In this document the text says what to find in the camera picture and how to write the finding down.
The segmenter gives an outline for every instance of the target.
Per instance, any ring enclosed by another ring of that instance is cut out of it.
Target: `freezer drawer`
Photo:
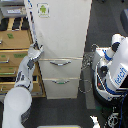
[[[77,98],[79,79],[44,79],[47,99]]]
[[[45,78],[74,78],[80,77],[81,59],[40,60],[40,70]]]
[[[24,2],[31,31],[35,26],[38,44],[44,46],[42,59],[83,56],[92,0],[31,0],[31,9]],[[39,14],[44,3],[49,6],[48,18]]]

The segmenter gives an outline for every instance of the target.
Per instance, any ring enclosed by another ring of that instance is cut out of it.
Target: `black floor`
[[[111,37],[115,33],[127,36],[124,32],[120,13],[128,8],[128,0],[107,0],[104,4],[101,0],[93,0],[91,18],[86,40],[85,52],[91,52],[91,45],[110,46]],[[86,79],[88,72],[82,72],[81,78]],[[79,91],[77,99],[47,100],[35,98],[32,102],[31,114],[24,123],[25,128],[36,128],[45,125],[79,125],[83,128],[92,128],[91,115],[97,116],[101,128],[105,124],[105,118],[100,109],[89,109],[87,107],[86,95]],[[0,104],[0,126],[2,123],[3,105]]]

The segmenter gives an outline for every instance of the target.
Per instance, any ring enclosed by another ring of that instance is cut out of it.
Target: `refrigerator door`
[[[92,0],[24,2],[31,30],[35,28],[39,46],[44,45],[42,59],[83,56]]]

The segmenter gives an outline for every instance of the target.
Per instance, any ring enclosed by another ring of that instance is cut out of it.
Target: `refrigerator handle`
[[[51,64],[54,64],[54,65],[57,65],[57,66],[64,66],[64,65],[67,65],[69,63],[71,63],[71,61],[65,61],[63,63],[58,63],[56,61],[50,61]]]

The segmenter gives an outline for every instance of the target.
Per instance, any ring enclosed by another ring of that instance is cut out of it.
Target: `blue logo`
[[[119,85],[123,78],[125,77],[126,70],[124,68],[120,68],[120,73],[117,75],[117,78],[115,79],[115,82]]]

